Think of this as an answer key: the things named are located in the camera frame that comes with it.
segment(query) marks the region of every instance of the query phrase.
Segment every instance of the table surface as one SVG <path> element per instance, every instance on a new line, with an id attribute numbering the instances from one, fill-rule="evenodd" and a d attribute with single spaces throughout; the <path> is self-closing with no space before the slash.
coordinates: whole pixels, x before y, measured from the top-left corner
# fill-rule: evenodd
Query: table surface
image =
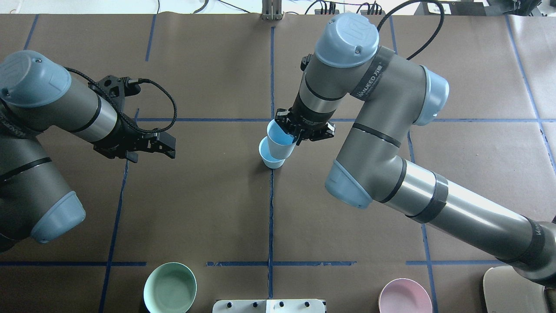
<path id="1" fill-rule="evenodd" d="M 152 79 L 176 99 L 177 157 L 109 160 L 60 129 L 38 138 L 77 192 L 87 218 L 48 244 L 0 255 L 1 312 L 141 311 L 152 270 L 193 270 L 190 312 L 218 299 L 325 299 L 329 312 L 378 312 L 389 281 L 425 287 L 435 312 L 481 312 L 492 256 L 380 203 L 359 210 L 324 181 L 362 103 L 345 99 L 337 136 L 304 142 L 267 169 L 257 146 L 274 110 L 291 106 L 299 63 L 327 16 L 258 14 L 0 17 L 0 60 L 31 49 L 99 80 Z M 371 17 L 371 22 L 378 19 Z M 402 56 L 435 17 L 395 16 L 380 44 Z M 450 82 L 438 118 L 413 126 L 400 155 L 538 221 L 556 214 L 556 19 L 449 17 L 414 58 Z M 126 100 L 143 128 L 172 110 L 155 88 Z"/>

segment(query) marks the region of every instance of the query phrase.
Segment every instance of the blue plastic cap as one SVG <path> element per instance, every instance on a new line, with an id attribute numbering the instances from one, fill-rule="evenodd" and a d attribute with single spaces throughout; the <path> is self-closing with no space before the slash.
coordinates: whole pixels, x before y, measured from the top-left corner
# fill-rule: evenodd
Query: blue plastic cap
<path id="1" fill-rule="evenodd" d="M 60 99 L 70 85 L 66 69 L 35 51 L 12 53 L 0 64 L 0 98 L 15 106 L 47 105 Z"/>
<path id="2" fill-rule="evenodd" d="M 31 237 L 47 243 L 69 231 L 85 219 L 83 205 L 74 191 L 58 200 L 31 230 Z"/>
<path id="3" fill-rule="evenodd" d="M 373 201 L 367 191 L 337 160 L 334 160 L 324 186 L 334 197 L 359 209 L 366 209 Z"/>
<path id="4" fill-rule="evenodd" d="M 370 60 L 379 46 L 379 32 L 359 14 L 333 17 L 316 42 L 315 55 L 332 67 L 354 67 Z"/>
<path id="5" fill-rule="evenodd" d="M 426 75 L 425 102 L 421 114 L 413 124 L 424 126 L 432 122 L 446 104 L 450 93 L 450 85 L 444 77 L 429 71 L 423 65 L 421 66 L 425 69 Z"/>

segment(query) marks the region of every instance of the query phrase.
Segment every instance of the gray robotic arm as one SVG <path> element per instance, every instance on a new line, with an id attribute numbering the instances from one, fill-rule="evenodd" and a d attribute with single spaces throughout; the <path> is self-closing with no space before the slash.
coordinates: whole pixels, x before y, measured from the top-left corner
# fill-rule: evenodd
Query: gray robotic arm
<path id="1" fill-rule="evenodd" d="M 376 28 L 352 13 L 330 20 L 305 66 L 292 108 L 275 116 L 298 145 L 334 136 L 328 120 L 346 94 L 365 102 L 325 183 L 334 197 L 358 208 L 377 200 L 556 287 L 555 224 L 516 214 L 397 155 L 411 125 L 426 125 L 444 106 L 446 80 L 378 46 Z"/>
<path id="2" fill-rule="evenodd" d="M 174 137 L 141 130 L 121 112 L 123 98 L 138 94 L 140 82 L 107 76 L 87 87 L 30 50 L 0 64 L 0 252 L 29 236 L 48 242 L 85 218 L 75 192 L 35 138 L 50 126 L 89 141 L 108 158 L 137 162 L 135 151 L 175 157 Z"/>

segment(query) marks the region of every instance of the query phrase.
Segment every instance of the pink plate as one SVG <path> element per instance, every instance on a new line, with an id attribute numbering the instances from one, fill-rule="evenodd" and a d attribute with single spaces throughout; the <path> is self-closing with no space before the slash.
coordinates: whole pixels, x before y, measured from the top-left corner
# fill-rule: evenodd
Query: pink plate
<path id="1" fill-rule="evenodd" d="M 379 296 L 380 313 L 432 313 L 429 294 L 416 281 L 407 278 L 392 280 Z"/>

